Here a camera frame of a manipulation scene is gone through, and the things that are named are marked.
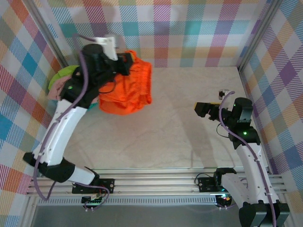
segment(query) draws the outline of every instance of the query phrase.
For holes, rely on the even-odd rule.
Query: plaid wall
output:
[[[47,86],[60,65],[22,1],[0,5],[0,227],[14,227],[33,174],[22,157],[52,118]]]
[[[303,1],[284,0],[242,78],[267,155],[303,219]]]
[[[122,50],[155,67],[203,67],[235,66],[270,0],[48,0],[47,9],[35,2],[65,55],[73,33],[116,33]]]

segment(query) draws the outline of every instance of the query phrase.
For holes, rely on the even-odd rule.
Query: orange shorts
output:
[[[130,74],[117,74],[116,82],[107,83],[99,89],[99,108],[106,113],[127,115],[152,103],[152,64],[142,61],[135,51],[126,51],[133,57]]]

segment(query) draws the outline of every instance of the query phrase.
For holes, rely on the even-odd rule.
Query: colorful checkered pattern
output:
[[[17,225],[33,174],[23,160],[42,139],[60,65],[21,0],[0,0],[0,227]]]
[[[42,13],[58,42],[71,36],[122,37],[155,67],[235,66],[255,34],[269,0],[48,0]],[[43,11],[39,0],[37,6]]]
[[[303,214],[303,1],[284,0],[245,69],[266,153]]]

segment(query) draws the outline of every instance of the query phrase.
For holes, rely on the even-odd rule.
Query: pink cloth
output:
[[[65,82],[68,81],[70,78],[71,78],[71,76],[66,76],[66,77],[57,79],[54,82],[51,90],[49,91],[47,98],[50,100],[61,100],[60,93],[63,90]],[[96,102],[98,102],[98,97],[94,98],[91,103],[93,104]]]

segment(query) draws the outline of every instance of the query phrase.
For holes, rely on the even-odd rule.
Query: white floor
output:
[[[65,157],[94,169],[242,166],[232,143],[216,134],[218,122],[194,111],[195,102],[219,102],[222,88],[245,97],[236,67],[155,68],[151,105],[128,116],[88,111]]]

